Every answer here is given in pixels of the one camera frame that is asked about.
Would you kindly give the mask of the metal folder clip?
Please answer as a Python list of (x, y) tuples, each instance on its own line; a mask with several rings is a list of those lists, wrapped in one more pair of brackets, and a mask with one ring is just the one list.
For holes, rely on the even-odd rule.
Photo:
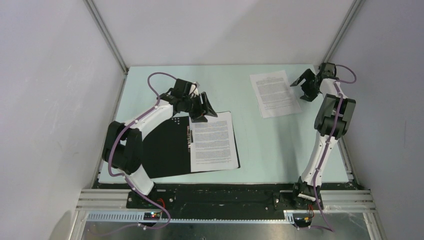
[(186, 135), (187, 135), (187, 151), (190, 153), (191, 152), (191, 146), (192, 146), (192, 143), (193, 143), (193, 137), (192, 137), (192, 130), (191, 130), (191, 127), (188, 125), (187, 126), (187, 133), (186, 133)]

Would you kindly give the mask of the printed paper sheet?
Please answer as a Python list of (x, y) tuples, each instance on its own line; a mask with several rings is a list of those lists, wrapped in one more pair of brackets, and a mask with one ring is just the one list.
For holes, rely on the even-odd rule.
[(190, 123), (190, 172), (240, 168), (231, 112), (207, 116), (207, 122)]
[(302, 112), (284, 70), (251, 74), (249, 79), (264, 119)]

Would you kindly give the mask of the red and black file folder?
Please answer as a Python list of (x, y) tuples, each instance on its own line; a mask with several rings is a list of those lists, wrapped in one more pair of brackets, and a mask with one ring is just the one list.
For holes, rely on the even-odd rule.
[(151, 179), (195, 174), (188, 152), (188, 116), (161, 123), (143, 140), (142, 166)]

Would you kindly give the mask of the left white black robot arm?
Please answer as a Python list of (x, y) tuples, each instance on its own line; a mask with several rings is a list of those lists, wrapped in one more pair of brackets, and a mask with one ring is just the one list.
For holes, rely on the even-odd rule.
[(167, 92), (156, 95), (156, 102), (146, 112), (125, 122), (109, 124), (102, 151), (109, 175), (123, 177), (139, 195), (145, 208), (153, 208), (158, 194), (152, 191), (154, 182), (142, 165), (143, 141), (163, 122), (176, 114), (188, 113), (193, 123), (206, 123), (208, 117), (217, 117), (207, 94), (199, 92), (197, 82), (176, 79)]

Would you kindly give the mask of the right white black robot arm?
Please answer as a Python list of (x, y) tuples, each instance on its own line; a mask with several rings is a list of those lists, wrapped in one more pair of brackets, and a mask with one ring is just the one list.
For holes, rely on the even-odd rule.
[(290, 196), (291, 204), (297, 209), (304, 209), (318, 198), (329, 154), (349, 129), (356, 101), (344, 94), (341, 83), (342, 80), (337, 77), (337, 64), (323, 62), (317, 74), (307, 69), (291, 84), (292, 87), (301, 87), (301, 100), (312, 102), (319, 95), (323, 96), (314, 121), (314, 148)]

